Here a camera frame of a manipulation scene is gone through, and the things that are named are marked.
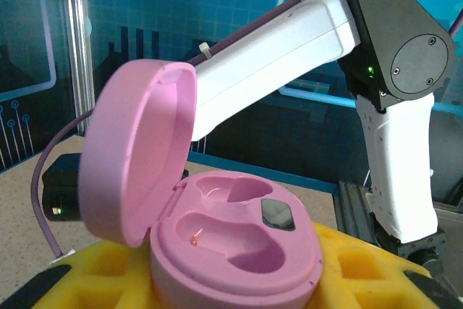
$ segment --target case lid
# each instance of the case lid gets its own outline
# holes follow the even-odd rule
[[[141,59],[114,73],[80,160],[80,212],[90,232],[131,247],[143,243],[182,177],[195,109],[190,64]]]

